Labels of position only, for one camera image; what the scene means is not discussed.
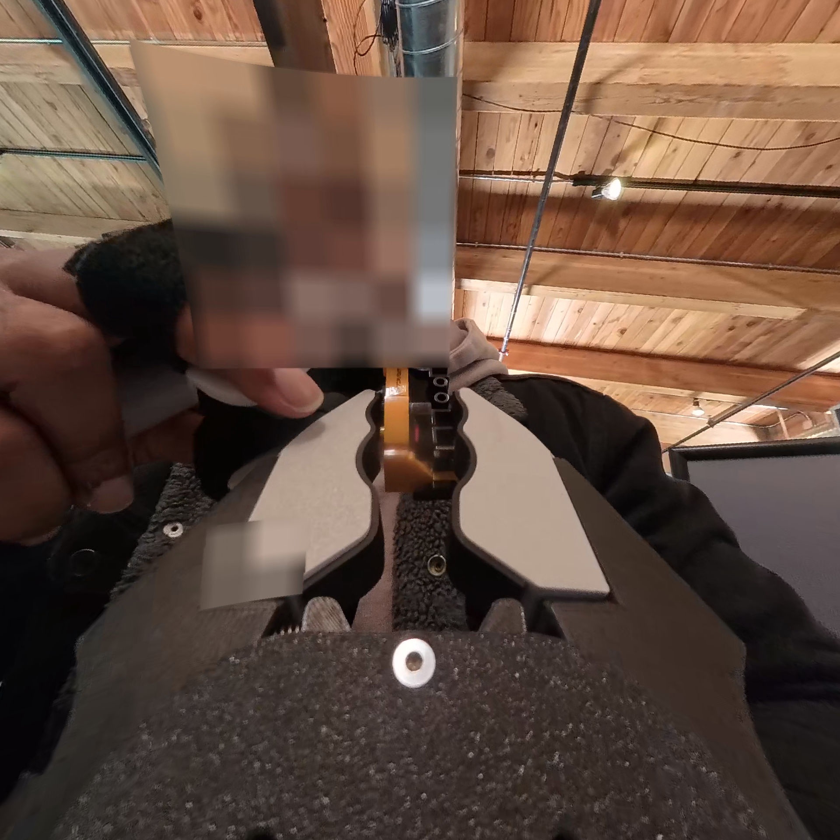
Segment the metal ventilation duct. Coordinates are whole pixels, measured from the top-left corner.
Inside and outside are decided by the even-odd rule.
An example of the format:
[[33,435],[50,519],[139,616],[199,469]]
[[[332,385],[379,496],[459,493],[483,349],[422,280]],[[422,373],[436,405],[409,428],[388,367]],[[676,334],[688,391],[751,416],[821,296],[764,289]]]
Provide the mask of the metal ventilation duct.
[[459,77],[461,1],[396,1],[397,65],[403,77]]

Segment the person's right hand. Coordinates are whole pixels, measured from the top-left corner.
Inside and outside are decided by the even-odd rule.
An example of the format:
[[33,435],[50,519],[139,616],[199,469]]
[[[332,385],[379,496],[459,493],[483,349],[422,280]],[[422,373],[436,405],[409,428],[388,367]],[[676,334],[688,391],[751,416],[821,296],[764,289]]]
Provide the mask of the person's right hand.
[[70,248],[2,249],[1,540],[37,544],[72,508],[133,501],[133,467],[193,461],[202,418],[186,411],[126,437],[111,347],[65,272]]

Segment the black lighting track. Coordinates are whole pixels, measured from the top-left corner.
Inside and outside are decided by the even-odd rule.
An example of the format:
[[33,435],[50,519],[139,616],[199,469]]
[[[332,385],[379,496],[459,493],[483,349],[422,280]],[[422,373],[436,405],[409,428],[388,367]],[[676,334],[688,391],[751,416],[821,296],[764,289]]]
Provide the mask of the black lighting track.
[[768,182],[725,182],[710,180],[677,180],[665,178],[643,178],[635,176],[554,174],[553,182],[570,184],[574,187],[597,188],[608,186],[618,180],[623,190],[673,191],[685,193],[722,193],[756,196],[839,198],[839,187],[835,185],[803,185]]

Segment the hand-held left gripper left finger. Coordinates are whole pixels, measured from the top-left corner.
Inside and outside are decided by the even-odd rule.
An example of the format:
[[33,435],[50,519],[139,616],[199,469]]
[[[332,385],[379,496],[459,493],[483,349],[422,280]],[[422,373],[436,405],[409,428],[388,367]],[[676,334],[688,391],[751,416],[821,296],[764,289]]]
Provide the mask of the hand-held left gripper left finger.
[[325,414],[278,454],[248,519],[226,526],[227,587],[374,587],[384,559],[364,454],[375,391]]

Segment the yellow black lego car section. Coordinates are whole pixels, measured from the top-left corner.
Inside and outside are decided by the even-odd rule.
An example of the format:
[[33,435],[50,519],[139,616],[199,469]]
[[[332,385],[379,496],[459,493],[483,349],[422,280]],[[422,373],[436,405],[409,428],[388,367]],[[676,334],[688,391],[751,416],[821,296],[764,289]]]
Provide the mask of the yellow black lego car section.
[[463,454],[462,410],[445,367],[387,369],[381,424],[384,487],[421,501],[449,499]]

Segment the black steel beam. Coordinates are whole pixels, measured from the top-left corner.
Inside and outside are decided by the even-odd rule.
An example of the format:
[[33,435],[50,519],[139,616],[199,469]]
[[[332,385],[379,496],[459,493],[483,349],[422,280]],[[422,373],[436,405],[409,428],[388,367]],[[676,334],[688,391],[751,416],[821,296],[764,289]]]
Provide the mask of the black steel beam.
[[63,1],[34,1],[34,5],[55,30],[62,46],[69,52],[85,81],[107,106],[119,129],[142,155],[159,183],[163,183],[151,135],[67,4]]

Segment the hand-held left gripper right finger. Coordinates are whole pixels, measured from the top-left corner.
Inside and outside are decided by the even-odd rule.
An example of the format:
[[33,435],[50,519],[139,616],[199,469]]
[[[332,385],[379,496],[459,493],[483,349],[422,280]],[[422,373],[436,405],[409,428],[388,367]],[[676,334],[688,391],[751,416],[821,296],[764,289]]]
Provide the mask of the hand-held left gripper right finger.
[[454,495],[454,531],[526,595],[602,601],[610,586],[549,449],[462,388],[459,433],[469,469]]

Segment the black fleece jacket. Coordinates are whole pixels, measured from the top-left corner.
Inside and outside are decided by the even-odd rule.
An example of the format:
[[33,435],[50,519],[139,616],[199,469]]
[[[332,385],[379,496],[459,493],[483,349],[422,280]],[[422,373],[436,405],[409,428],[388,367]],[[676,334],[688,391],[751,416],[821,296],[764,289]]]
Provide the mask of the black fleece jacket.
[[[650,422],[565,380],[489,375],[474,389],[567,460],[739,637],[770,765],[812,837],[838,838],[838,639],[741,550],[699,489],[666,474]],[[154,527],[165,515],[192,525],[211,507],[190,467],[151,461],[164,466],[135,474],[126,512],[76,512],[46,542],[2,544],[3,801],[55,749],[79,636],[165,551]]]

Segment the dark computer monitor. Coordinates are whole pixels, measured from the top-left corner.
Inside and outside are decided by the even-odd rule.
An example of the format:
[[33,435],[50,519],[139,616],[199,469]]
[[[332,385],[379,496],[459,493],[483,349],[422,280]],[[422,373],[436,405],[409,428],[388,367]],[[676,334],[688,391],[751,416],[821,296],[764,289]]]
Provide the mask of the dark computer monitor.
[[793,587],[839,635],[839,439],[672,448],[673,477],[699,488],[742,550]]

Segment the metal conduit rod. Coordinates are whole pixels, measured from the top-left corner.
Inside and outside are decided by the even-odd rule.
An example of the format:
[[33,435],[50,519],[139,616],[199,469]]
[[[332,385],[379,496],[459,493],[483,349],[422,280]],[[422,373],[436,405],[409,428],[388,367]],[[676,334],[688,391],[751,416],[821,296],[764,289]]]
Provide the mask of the metal conduit rod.
[[500,346],[500,361],[505,361],[508,355],[508,345],[511,339],[511,333],[518,313],[519,303],[522,297],[525,280],[528,277],[529,268],[532,260],[532,254],[536,246],[536,241],[541,227],[545,205],[548,201],[552,184],[554,182],[554,176],[557,171],[557,163],[560,157],[560,151],[562,149],[565,134],[567,132],[569,122],[571,119],[571,114],[574,107],[574,100],[581,82],[581,76],[585,65],[585,60],[592,42],[592,36],[595,30],[595,24],[601,9],[601,5],[602,1],[590,1],[587,6],[586,15],[583,22],[583,28],[581,31],[581,38],[575,51],[574,63],[570,73],[568,86],[563,98],[563,106],[560,111],[559,123],[554,135],[553,145],[551,153],[549,155],[547,169],[543,177],[541,192],[539,195],[537,208],[533,216],[528,243],[524,250],[520,276],[514,292],[507,327],[503,334]]

